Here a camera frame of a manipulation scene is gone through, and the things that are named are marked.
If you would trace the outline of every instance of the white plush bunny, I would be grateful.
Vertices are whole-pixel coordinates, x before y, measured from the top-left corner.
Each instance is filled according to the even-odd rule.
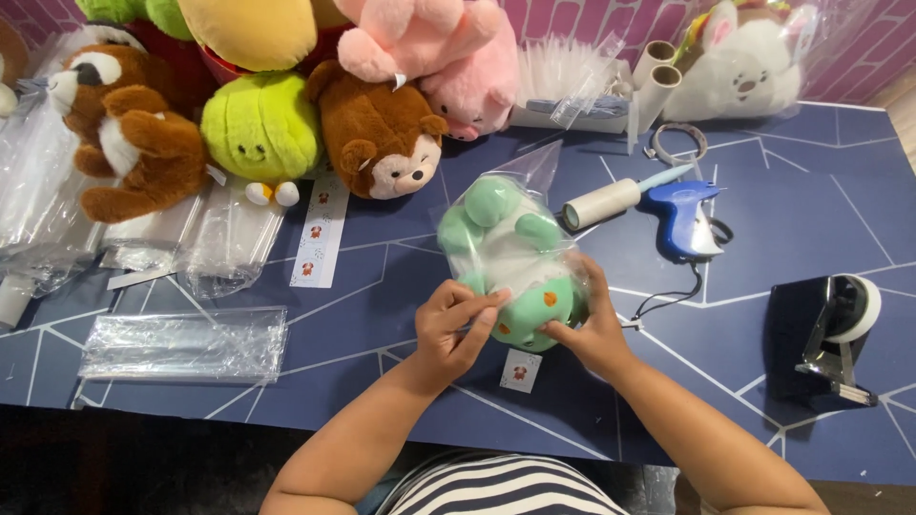
[[[702,46],[688,50],[702,55],[682,69],[681,85],[665,104],[664,119],[775,115],[798,100],[802,70],[792,60],[790,45],[817,11],[803,5],[781,25],[765,9],[741,11],[739,16],[731,0],[724,0],[712,10],[694,43]]]

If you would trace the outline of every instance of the green plush toy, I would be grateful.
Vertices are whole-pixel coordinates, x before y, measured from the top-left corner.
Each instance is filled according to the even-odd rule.
[[[91,21],[124,24],[145,19],[175,39],[194,41],[178,7],[178,0],[76,0],[76,5]]]
[[[556,341],[537,331],[550,320],[580,322],[581,281],[562,261],[569,239],[545,206],[512,180],[481,176],[439,224],[439,245],[474,292],[512,289],[492,336],[527,352]]]
[[[318,109],[306,100],[301,75],[284,71],[245,75],[203,107],[201,133],[223,168],[253,181],[245,194],[259,205],[299,201],[293,183],[314,168],[323,145]]]

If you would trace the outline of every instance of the person's left hand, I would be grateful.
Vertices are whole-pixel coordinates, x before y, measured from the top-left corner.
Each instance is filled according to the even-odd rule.
[[[509,290],[474,296],[470,288],[446,280],[417,309],[417,352],[412,356],[423,386],[445,389],[474,364],[496,323],[496,308],[509,298]],[[459,329],[471,319],[467,334]]]

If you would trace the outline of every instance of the table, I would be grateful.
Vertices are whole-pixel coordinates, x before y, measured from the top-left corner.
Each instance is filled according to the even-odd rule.
[[[916,178],[883,111],[805,104],[787,120],[701,124],[703,177],[725,189],[710,206],[735,241],[703,267],[702,293],[657,310],[629,332],[635,352],[785,456],[808,478],[916,485]],[[181,277],[105,291],[91,269],[33,301],[26,329],[0,334],[0,402],[104,406],[160,415],[317,429],[415,345],[414,310],[449,277],[430,209],[481,172],[564,138],[550,208],[610,181],[665,166],[626,139],[512,128],[449,141],[437,176],[393,201],[351,198],[333,288],[291,289],[304,208],[289,212],[261,279],[217,301],[195,301]],[[666,148],[690,151],[665,133]],[[640,138],[638,148],[649,135]],[[303,192],[303,198],[309,198]],[[605,267],[627,318],[652,292],[689,290],[692,274],[660,257],[658,221],[630,210],[576,235]],[[769,288],[839,272],[867,275],[884,308],[856,366],[881,394],[873,409],[817,415],[765,395],[761,334]],[[80,382],[82,342],[100,312],[289,306],[289,346],[276,384]],[[531,394],[497,383],[507,346],[491,341],[474,368],[422,416],[412,440],[552,455],[669,464],[633,411],[566,349],[544,355]]]

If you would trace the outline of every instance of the striped shirt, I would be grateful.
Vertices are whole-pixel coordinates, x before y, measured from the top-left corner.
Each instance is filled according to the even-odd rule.
[[[504,455],[425,470],[378,515],[627,515],[561,461]]]

